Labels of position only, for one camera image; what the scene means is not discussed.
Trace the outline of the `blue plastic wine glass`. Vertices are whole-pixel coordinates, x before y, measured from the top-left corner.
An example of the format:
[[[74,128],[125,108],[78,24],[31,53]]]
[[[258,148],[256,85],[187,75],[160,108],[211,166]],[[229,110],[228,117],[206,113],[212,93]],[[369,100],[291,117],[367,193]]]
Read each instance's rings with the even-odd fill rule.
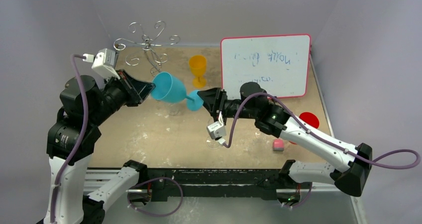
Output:
[[[183,82],[168,72],[160,72],[154,77],[152,83],[155,88],[151,96],[157,101],[176,104],[187,99],[187,108],[190,111],[198,111],[204,104],[203,99],[198,95],[198,90],[187,94]]]

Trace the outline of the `clear champagne flute glass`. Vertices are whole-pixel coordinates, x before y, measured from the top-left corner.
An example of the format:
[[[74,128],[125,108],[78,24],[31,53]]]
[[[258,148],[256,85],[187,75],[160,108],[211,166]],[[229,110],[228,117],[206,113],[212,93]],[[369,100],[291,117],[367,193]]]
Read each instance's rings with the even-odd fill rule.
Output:
[[[212,117],[210,117],[208,119],[207,125],[211,125],[213,123],[214,123],[214,120],[213,120]],[[216,149],[219,149],[221,147],[220,144],[217,141],[213,140],[210,136],[208,136],[207,139],[206,139],[206,145],[211,150],[216,150]]]

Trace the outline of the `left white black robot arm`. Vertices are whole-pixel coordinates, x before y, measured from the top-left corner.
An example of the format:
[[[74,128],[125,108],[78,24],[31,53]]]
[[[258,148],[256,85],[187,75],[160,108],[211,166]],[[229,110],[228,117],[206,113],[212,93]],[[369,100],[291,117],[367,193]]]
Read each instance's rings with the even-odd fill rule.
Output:
[[[129,160],[100,188],[84,193],[88,165],[101,136],[100,125],[121,107],[140,105],[154,87],[124,70],[118,70],[103,89],[88,75],[76,76],[66,83],[60,94],[62,107],[47,135],[51,188],[42,223],[100,224],[126,190],[148,184],[146,165]]]

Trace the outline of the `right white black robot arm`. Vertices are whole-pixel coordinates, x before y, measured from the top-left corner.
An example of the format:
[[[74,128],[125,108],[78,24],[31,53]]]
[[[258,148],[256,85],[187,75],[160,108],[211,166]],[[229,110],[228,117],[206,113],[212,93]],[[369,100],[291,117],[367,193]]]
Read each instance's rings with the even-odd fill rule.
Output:
[[[317,182],[336,186],[340,191],[360,197],[371,171],[372,148],[337,140],[294,115],[276,97],[256,82],[240,88],[240,99],[230,100],[222,88],[198,91],[203,107],[214,122],[207,127],[211,139],[230,148],[238,119],[253,119],[260,132],[295,143],[319,156],[325,163],[304,163],[288,160],[281,169],[280,183],[287,188],[296,183]],[[228,139],[226,120],[233,120]]]

